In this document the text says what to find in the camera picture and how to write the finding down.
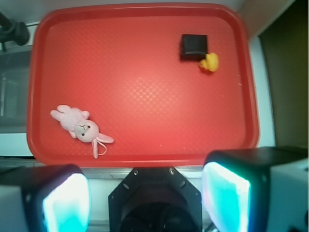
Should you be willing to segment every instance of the tray rim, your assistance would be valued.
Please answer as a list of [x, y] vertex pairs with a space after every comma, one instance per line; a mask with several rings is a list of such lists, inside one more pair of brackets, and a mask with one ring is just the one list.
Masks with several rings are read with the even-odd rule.
[[[34, 36], [34, 43], [32, 48], [32, 54], [31, 54], [31, 64], [30, 64], [30, 81], [29, 81], [29, 94], [28, 94], [28, 112], [27, 112], [27, 142], [29, 145], [29, 148], [31, 152], [33, 153], [34, 157], [41, 161], [44, 164], [50, 165], [50, 164], [64, 164], [66, 162], [63, 162], [62, 160], [56, 160], [56, 159], [50, 159], [49, 157], [46, 157], [41, 154], [41, 151], [38, 149], [38, 147], [35, 145], [35, 141], [31, 137], [32, 135], [32, 129], [33, 129], [33, 115], [34, 115], [34, 104], [33, 101], [35, 99], [35, 86], [37, 85], [37, 82], [40, 81], [40, 78], [36, 74], [37, 67], [38, 67], [38, 61], [40, 60], [37, 56], [37, 53], [42, 47], [42, 43], [38, 43], [36, 41], [39, 40], [39, 38], [42, 37], [44, 34], [44, 29], [46, 29], [46, 25], [48, 25], [55, 16], [59, 15], [67, 15], [67, 14], [74, 14], [74, 13], [80, 13], [81, 11], [101, 11], [104, 10], [119, 10], [119, 9], [145, 9], [145, 8], [157, 8], [157, 9], [166, 9], [166, 8], [186, 8], [186, 9], [212, 9], [224, 12], [232, 19], [232, 24], [234, 27], [237, 27], [239, 29], [239, 44], [241, 45], [242, 49], [242, 58], [243, 62], [245, 63], [244, 67], [246, 69], [247, 78], [248, 81], [248, 102], [250, 102], [250, 111], [251, 112], [251, 130], [254, 132], [252, 133], [252, 136], [249, 138], [250, 140], [247, 142], [248, 146], [247, 148], [256, 147], [260, 135], [259, 131], [259, 122], [258, 122], [258, 112], [257, 112], [257, 102], [256, 102], [256, 96], [255, 96], [255, 87], [253, 82], [253, 72], [252, 72], [252, 66], [251, 66], [251, 59], [248, 49], [248, 40], [247, 40], [247, 33], [245, 30], [245, 25], [242, 22], [241, 18], [232, 10], [229, 8], [219, 5], [219, 4], [210, 4], [210, 3], [133, 3], [133, 4], [110, 4], [110, 5], [96, 5], [96, 6], [81, 6], [81, 7], [74, 7], [74, 8], [65, 8], [65, 9], [59, 9], [52, 11], [49, 13], [38, 25], [35, 36]], [[156, 158], [164, 157], [164, 156], [171, 156], [172, 154], [166, 154], [166, 155], [157, 155]], [[188, 159], [186, 157], [179, 157], [180, 159], [153, 159], [153, 160], [110, 160], [108, 163], [102, 163], [102, 162], [94, 162], [91, 161], [83, 161], [83, 164], [78, 165], [82, 167], [157, 167], [157, 166], [199, 166], [202, 165], [200, 162], [200, 158], [197, 156], [195, 158]]]

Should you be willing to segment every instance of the bunny leg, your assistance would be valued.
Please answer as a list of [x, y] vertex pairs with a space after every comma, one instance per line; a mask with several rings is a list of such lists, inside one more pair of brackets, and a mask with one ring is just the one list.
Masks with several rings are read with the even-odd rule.
[[76, 134], [73, 131], [69, 131], [70, 135], [72, 136], [73, 139], [76, 139]]
[[63, 118], [63, 113], [61, 113], [61, 112], [59, 112], [59, 111], [57, 111], [57, 110], [52, 110], [51, 112], [50, 112], [50, 115], [54, 118], [54, 119], [56, 119], [57, 121], [61, 121], [62, 120], [62, 118]]
[[70, 109], [71, 108], [68, 105], [59, 105], [57, 107], [57, 110], [60, 111], [60, 112], [63, 112], [63, 113], [69, 111]]
[[85, 118], [85, 119], [88, 119], [89, 116], [90, 116], [90, 113], [88, 111], [82, 111], [82, 116]]

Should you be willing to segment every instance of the pink stuffed bunny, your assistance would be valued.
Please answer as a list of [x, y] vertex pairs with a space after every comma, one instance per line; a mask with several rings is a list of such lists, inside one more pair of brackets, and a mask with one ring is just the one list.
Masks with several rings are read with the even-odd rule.
[[[89, 118], [88, 111], [81, 111], [78, 108], [70, 108], [68, 105], [59, 105], [57, 110], [52, 110], [50, 115], [60, 122], [63, 129], [68, 131], [73, 139], [78, 138], [84, 143], [92, 143], [93, 157], [98, 158], [98, 155], [104, 155], [107, 152], [107, 147], [103, 143], [111, 144], [114, 139], [99, 133], [98, 126]], [[98, 143], [105, 148], [105, 152], [98, 154]]]

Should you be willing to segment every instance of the black square object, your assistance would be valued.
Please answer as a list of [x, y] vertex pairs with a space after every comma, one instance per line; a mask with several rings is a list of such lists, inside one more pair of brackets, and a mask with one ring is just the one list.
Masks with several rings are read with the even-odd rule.
[[207, 54], [207, 35], [183, 35], [182, 59], [202, 60]]

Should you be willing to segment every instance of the glowing light panel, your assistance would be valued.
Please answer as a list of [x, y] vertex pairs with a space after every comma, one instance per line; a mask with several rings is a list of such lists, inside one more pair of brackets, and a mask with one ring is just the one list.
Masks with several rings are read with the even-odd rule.
[[90, 216], [90, 188], [81, 173], [72, 174], [43, 200], [48, 232], [85, 232]]
[[202, 203], [219, 231], [248, 230], [250, 182], [216, 162], [202, 172]]

